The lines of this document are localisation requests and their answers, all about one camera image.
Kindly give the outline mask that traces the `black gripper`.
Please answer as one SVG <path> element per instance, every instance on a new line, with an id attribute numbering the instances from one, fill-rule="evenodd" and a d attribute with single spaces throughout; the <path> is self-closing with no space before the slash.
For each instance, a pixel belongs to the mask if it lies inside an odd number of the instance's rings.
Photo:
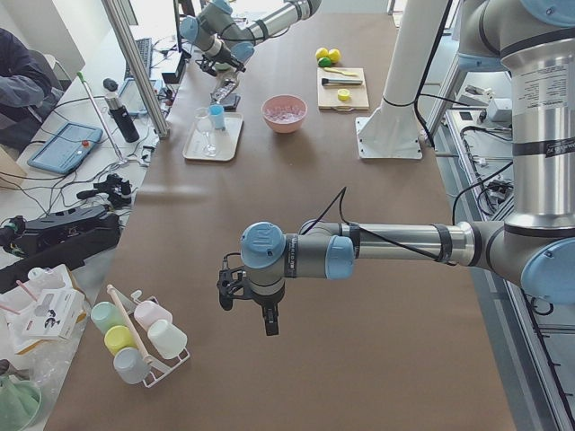
<path id="1" fill-rule="evenodd" d="M 224 311 L 231 311 L 234 300 L 251 300 L 252 290 L 244 267 L 222 268 L 219 270 L 218 300 Z M 262 317 L 267 336 L 279 334 L 279 310 L 276 303 L 267 303 L 262 307 Z"/>
<path id="2" fill-rule="evenodd" d="M 207 54 L 202 54 L 199 59 L 199 69 L 209 75 L 217 75 L 220 72 L 231 72 L 241 73 L 246 70 L 245 64 L 232 59 L 232 63 L 218 62 L 213 58 L 210 58 Z"/>

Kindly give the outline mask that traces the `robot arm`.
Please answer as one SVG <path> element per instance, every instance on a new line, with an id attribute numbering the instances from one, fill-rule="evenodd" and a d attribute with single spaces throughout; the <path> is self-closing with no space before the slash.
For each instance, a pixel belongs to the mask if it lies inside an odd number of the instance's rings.
<path id="1" fill-rule="evenodd" d="M 427 259 L 489 270 L 551 304 L 574 301 L 574 4 L 468 1 L 459 56 L 504 66 L 512 82 L 514 207 L 503 221 L 429 224 L 305 223 L 298 233 L 247 227 L 242 265 L 223 266 L 223 309 L 252 300 L 279 331 L 289 278 L 349 277 L 358 259 Z"/>
<path id="2" fill-rule="evenodd" d="M 321 3 L 321 0 L 286 1 L 279 9 L 241 27 L 232 17 L 233 9 L 227 1 L 212 1 L 198 16 L 188 15 L 181 21 L 180 34 L 201 51 L 202 58 L 197 64 L 203 72 L 217 75 L 217 63 L 243 72 L 258 44 L 310 18 Z"/>

